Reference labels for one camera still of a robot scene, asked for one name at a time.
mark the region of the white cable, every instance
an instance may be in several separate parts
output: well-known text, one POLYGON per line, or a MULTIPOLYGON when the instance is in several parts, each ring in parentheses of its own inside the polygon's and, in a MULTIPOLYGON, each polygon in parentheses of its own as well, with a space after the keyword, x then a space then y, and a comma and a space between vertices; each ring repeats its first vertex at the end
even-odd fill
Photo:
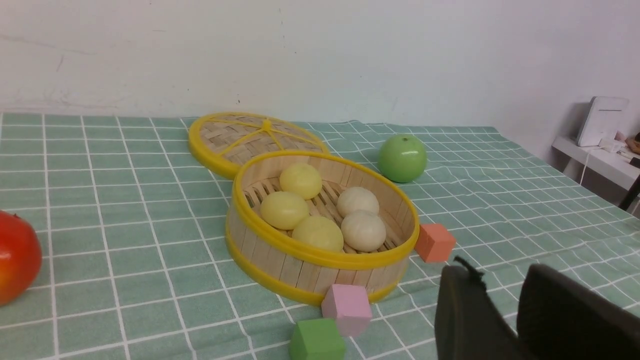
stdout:
POLYGON ((634 214, 636 213, 636 210, 638 210, 638 205, 640 205, 640 200, 636 202, 636 206, 634 206, 634 209, 631 211, 631 215, 635 216, 634 214))
POLYGON ((601 146, 592 147, 587 151, 587 158, 584 160, 584 166, 582 168, 582 175, 580 176, 579 184, 582 186, 582 180, 584 179, 584 172, 587 170, 587 163, 589 163, 589 155, 591 155, 591 151, 602 149, 601 146))

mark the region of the fake fruit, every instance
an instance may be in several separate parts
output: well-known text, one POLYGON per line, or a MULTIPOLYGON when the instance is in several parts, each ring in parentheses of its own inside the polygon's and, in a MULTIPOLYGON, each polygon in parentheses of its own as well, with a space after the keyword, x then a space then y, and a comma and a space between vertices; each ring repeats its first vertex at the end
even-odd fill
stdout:
POLYGON ((305 199, 295 193, 273 192, 260 204, 260 215, 267 224, 282 230, 292 230, 309 216, 305 199))
POLYGON ((355 250, 370 252, 382 246, 387 238, 387 228, 374 213, 356 210, 347 215, 340 226, 344 242, 355 250))
POLYGON ((326 217, 313 216, 302 220, 291 237, 311 246, 332 252, 342 251, 344 240, 338 225, 326 217))
POLYGON ((0 211, 0 306, 27 290, 41 264, 40 243, 31 225, 0 211))
POLYGON ((345 217, 356 210, 366 210, 377 214, 380 210, 380 204, 378 204, 378 198, 371 191, 354 186, 347 188, 340 194, 336 208, 338 208, 340 215, 345 217))
POLYGON ((307 163, 289 165, 280 174, 283 191, 297 193, 303 199, 313 199, 322 189, 322 177, 316 168, 307 163))
POLYGON ((413 135, 394 135, 385 141, 378 155, 378 169, 396 183, 415 180, 427 167, 427 150, 413 135))

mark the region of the orange cube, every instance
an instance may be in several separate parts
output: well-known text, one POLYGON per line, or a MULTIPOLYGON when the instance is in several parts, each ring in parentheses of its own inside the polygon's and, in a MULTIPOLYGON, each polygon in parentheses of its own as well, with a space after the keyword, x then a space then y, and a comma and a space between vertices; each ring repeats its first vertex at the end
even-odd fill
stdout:
POLYGON ((421 224, 415 251, 425 263, 441 263, 449 259, 456 239, 442 224, 421 224))

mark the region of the yellow rim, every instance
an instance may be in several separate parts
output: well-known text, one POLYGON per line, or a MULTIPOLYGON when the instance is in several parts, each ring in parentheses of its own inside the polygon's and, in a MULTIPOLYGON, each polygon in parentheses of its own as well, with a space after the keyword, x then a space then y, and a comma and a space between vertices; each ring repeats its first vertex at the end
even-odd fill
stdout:
MULTIPOLYGON (((220 154, 216 154, 216 153, 212 152, 211 150, 209 150, 209 148, 202 142, 202 139, 200 138, 200 127, 202 126, 202 124, 204 124, 207 121, 216 120, 216 118, 218 118, 218 117, 223 117, 223 116, 227 116, 227 115, 245 115, 245 116, 258 117, 258 118, 264 119, 264 125, 262 127, 256 126, 256 125, 253 125, 253 124, 243 124, 243 125, 246 125, 246 126, 249 126, 249 127, 255 127, 256 131, 251 132, 250 134, 247 134, 247 135, 243 136, 241 139, 239 139, 238 141, 236 141, 235 143, 230 145, 230 147, 232 147, 233 145, 236 145, 237 143, 240 143, 240 142, 244 141, 248 137, 254 136, 257 133, 265 131, 274 139, 274 141, 276 142, 278 147, 281 148, 281 149, 282 149, 282 146, 280 145, 280 142, 278 142, 278 140, 276 140, 276 138, 273 136, 273 133, 279 133, 279 134, 283 134, 283 135, 286 135, 286 136, 291 136, 293 138, 297 138, 299 140, 304 140, 306 142, 309 142, 309 143, 317 145, 323 152, 325 152, 327 154, 329 153, 329 149, 325 146, 325 144, 322 142, 322 140, 318 139, 318 137, 316 135, 313 135, 311 132, 303 129, 302 127, 295 126, 294 124, 291 124, 290 122, 286 122, 286 121, 283 121, 283 120, 280 120, 280 119, 276 119, 276 118, 273 118, 273 117, 268 117, 268 116, 265 116, 265 115, 258 115, 258 114, 252 114, 252 113, 226 112, 226 113, 215 113, 215 114, 205 115, 205 116, 199 118, 198 120, 196 120, 191 125, 191 127, 189 128, 189 150, 191 151, 191 154, 193 155, 193 157, 196 158, 196 160, 198 160, 204 167, 206 167, 209 170, 215 172, 216 174, 219 174, 220 176, 226 177, 229 180, 233 180, 233 178, 236 176, 238 170, 240 169, 240 165, 238 165, 236 163, 232 163, 231 161, 225 159, 222 156, 224 154, 224 152, 222 152, 220 154), (295 128, 296 130, 298 130, 298 131, 302 132, 303 134, 309 136, 314 141, 306 140, 306 139, 300 138, 299 136, 295 136, 295 135, 284 134, 281 131, 274 130, 274 129, 271 128, 271 122, 279 122, 281 124, 287 124, 287 126, 291 126, 291 127, 295 128)), ((218 122, 229 122, 229 121, 225 121, 225 120, 217 120, 217 121, 218 122)))
POLYGON ((378 268, 387 266, 392 263, 404 259, 415 247, 415 243, 418 240, 419 232, 419 218, 418 213, 413 207, 411 200, 400 190, 394 183, 387 180, 378 173, 366 168, 362 165, 356 164, 352 161, 332 156, 330 154, 320 154, 318 152, 310 151, 276 151, 269 152, 256 156, 255 158, 247 161, 236 175, 236 180, 233 184, 232 190, 232 203, 236 207, 240 219, 255 233, 259 234, 266 243, 270 246, 286 253, 290 254, 300 260, 308 261, 310 263, 325 266, 328 268, 340 268, 345 270, 368 270, 371 268, 378 268), (244 197, 243 189, 240 187, 242 177, 246 172, 246 169, 251 167, 264 159, 272 158, 275 156, 309 156, 314 158, 323 158, 340 163, 346 164, 350 167, 354 167, 358 170, 366 172, 367 174, 374 176, 375 178, 383 181, 387 186, 391 187, 402 198, 411 211, 413 217, 413 232, 409 239, 402 245, 395 249, 385 252, 377 252, 373 254, 343 254, 330 252, 323 249, 312 247, 300 241, 293 240, 291 237, 282 234, 275 228, 267 224, 258 214, 256 214, 250 207, 249 202, 244 197))
MULTIPOLYGON (((274 293, 282 295, 293 301, 301 302, 303 304, 311 306, 320 306, 322 304, 324 295, 295 288, 291 285, 279 281, 278 279, 275 279, 274 277, 257 268, 254 264, 251 264, 236 247, 236 243, 233 241, 233 239, 231 238, 231 234, 229 233, 228 224, 226 225, 225 235, 229 254, 234 259, 236 264, 240 267, 240 269, 242 269, 247 275, 249 275, 249 277, 251 277, 255 282, 273 291, 274 293)), ((369 294, 369 302, 380 301, 384 297, 389 295, 389 293, 391 293, 391 291, 396 288, 397 282, 400 281, 400 279, 402 279, 403 277, 404 273, 392 285, 387 286, 380 291, 376 291, 375 293, 369 294)))

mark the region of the bamboo steamer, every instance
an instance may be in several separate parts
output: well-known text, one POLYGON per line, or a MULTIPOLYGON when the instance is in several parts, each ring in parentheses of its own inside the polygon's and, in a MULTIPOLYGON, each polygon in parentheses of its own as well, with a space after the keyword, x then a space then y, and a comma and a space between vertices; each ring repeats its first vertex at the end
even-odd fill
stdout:
POLYGON ((253 157, 272 151, 329 153, 318 137, 274 117, 251 113, 215 113, 189 128, 189 150, 202 165, 227 179, 253 157))
POLYGON ((236 263, 253 280, 292 300, 319 306, 332 284, 361 285, 369 300, 388 295, 400 281, 418 238, 419 218, 411 200, 381 175, 352 161, 321 152, 280 151, 247 161, 234 179, 227 215, 227 247, 236 263), (361 186, 376 195, 387 239, 374 252, 357 252, 348 245, 342 253, 311 247, 268 225, 259 215, 260 202, 279 191, 278 177, 297 162, 312 165, 323 178, 321 193, 307 201, 311 215, 338 225, 338 196, 361 186))

